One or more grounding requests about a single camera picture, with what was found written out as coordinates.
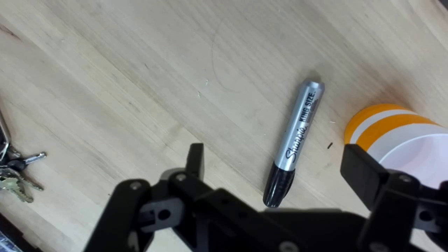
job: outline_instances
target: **screw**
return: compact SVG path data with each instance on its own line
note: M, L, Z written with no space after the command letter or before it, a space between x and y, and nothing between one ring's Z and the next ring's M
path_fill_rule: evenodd
M176 177L176 180L182 183L182 181L186 180L186 177L185 177L185 174L179 174L179 176Z
M298 247L290 241L281 243L278 250L280 250L280 252L299 252Z
M133 191L138 191L140 188L141 188L140 183L130 184L130 190L133 190Z
M404 184L410 184L411 183L411 178L407 177L407 176L400 176L399 180L402 180Z
M389 252L389 248L385 244L381 243L371 243L369 244L371 252Z

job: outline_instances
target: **wooden table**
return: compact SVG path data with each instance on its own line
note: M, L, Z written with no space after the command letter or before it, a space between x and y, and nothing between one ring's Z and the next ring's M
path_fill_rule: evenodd
M17 149L49 157L35 204L1 194L0 211L43 251L81 251L117 183L155 184L197 142L206 183L263 211L297 86L319 76L283 208L367 215L339 176L347 121L399 103L446 127L446 68L437 0L1 0L1 111ZM152 248L185 250L171 233Z

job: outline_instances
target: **black marker cap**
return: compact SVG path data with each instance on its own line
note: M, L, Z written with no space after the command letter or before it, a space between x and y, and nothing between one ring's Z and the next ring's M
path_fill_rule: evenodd
M271 166L263 202L267 208L278 208L284 197L288 194L295 171L280 170L276 164Z

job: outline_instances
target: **orange and white cup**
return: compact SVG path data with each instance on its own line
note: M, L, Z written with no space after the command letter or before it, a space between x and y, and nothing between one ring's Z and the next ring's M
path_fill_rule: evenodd
M346 145L358 145L388 170L438 188L448 181L448 129L396 104L364 108L348 122Z

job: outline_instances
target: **keys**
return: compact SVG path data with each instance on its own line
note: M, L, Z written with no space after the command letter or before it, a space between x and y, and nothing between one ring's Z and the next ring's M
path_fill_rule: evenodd
M26 194L26 187L43 191L43 188L22 177L22 171L35 162L46 157L46 153L38 153L31 157L22 155L11 145L11 135L0 111L0 191L10 191L22 202L33 202Z
M28 185L33 190L38 190L38 191L43 191L43 188L39 184L36 184L31 180L25 180L22 176L19 176L17 171L14 171L11 169L0 170L0 190L10 191L19 201L26 202L26 204L32 204L33 199L32 199L32 197L29 197L26 194L25 185Z

